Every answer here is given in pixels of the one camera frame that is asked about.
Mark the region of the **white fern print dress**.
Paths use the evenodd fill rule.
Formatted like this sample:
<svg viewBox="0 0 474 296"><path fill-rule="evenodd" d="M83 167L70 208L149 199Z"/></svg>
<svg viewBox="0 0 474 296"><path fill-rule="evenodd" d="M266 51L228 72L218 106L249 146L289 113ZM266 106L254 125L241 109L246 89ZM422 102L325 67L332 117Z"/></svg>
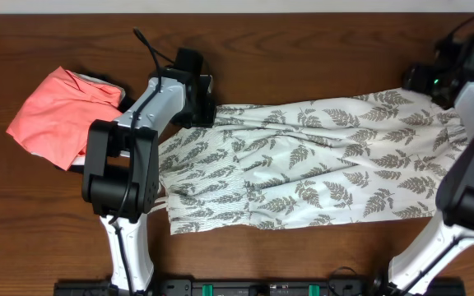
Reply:
<svg viewBox="0 0 474 296"><path fill-rule="evenodd" d="M283 105L226 104L159 147L172 234L430 217L467 147L461 119L400 89Z"/></svg>

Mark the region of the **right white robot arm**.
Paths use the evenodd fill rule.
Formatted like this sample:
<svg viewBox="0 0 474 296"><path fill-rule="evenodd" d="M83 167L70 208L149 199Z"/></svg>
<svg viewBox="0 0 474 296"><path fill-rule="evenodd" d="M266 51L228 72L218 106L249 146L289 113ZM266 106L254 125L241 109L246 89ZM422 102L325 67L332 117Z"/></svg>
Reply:
<svg viewBox="0 0 474 296"><path fill-rule="evenodd" d="M466 291L460 279L439 273L474 245L474 34L458 41L448 34L435 45L433 64L417 63L403 74L402 87L454 108L469 144L439 185L437 211L409 245L374 280L369 295L454 295Z"/></svg>

